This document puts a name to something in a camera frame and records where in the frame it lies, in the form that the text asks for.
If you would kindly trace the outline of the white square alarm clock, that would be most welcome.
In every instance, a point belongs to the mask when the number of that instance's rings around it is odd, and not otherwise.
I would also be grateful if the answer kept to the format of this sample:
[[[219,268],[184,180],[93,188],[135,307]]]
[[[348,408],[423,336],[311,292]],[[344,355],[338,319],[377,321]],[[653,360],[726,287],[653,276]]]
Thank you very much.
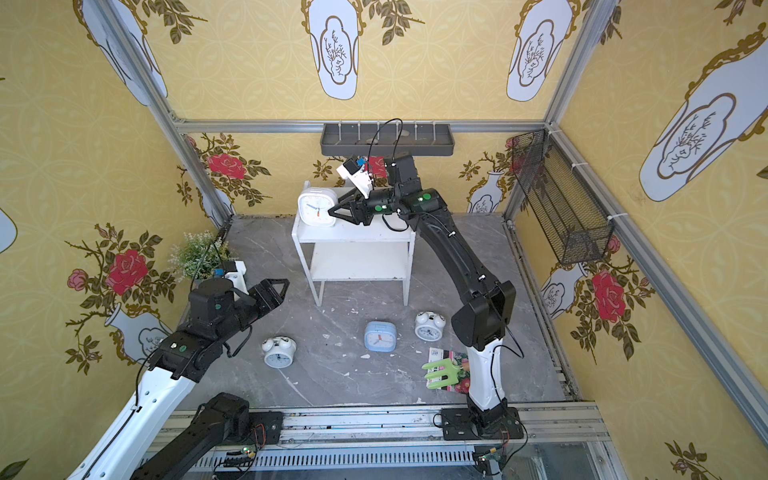
[[[312,227],[331,228],[336,218],[329,210],[338,202],[336,192],[331,188],[309,187],[298,197],[298,213],[301,221]]]

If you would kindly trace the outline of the blue square alarm clock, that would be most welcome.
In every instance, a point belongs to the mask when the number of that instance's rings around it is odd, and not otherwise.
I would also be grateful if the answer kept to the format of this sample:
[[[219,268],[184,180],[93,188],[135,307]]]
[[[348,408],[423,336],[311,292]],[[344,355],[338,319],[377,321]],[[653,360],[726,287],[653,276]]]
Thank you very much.
[[[370,321],[364,332],[364,346],[372,352],[393,352],[397,345],[397,329],[391,322]]]

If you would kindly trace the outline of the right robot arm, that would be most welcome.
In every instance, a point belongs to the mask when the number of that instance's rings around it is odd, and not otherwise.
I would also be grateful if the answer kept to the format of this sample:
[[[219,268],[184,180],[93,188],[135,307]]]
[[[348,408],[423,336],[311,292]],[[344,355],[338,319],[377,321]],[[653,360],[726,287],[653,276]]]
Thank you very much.
[[[362,158],[345,160],[337,172],[354,188],[339,198],[329,215],[364,226],[376,216],[395,215],[431,247],[462,302],[451,325],[467,349],[469,420],[477,434],[489,438],[512,420],[502,387],[501,349],[516,289],[500,281],[472,251],[441,194],[422,186],[411,155],[395,156],[385,167],[388,186],[376,189]]]

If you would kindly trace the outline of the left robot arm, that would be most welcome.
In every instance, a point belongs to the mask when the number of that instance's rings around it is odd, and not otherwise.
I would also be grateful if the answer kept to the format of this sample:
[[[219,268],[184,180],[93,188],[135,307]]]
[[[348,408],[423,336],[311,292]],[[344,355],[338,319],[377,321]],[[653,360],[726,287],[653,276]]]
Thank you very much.
[[[222,355],[228,342],[279,308],[290,282],[264,279],[247,291],[227,278],[203,281],[188,296],[187,318],[144,361],[134,392],[116,419],[71,473],[73,479],[180,479],[225,442],[258,443],[246,400],[220,393],[190,425],[149,460],[143,458],[181,401]]]

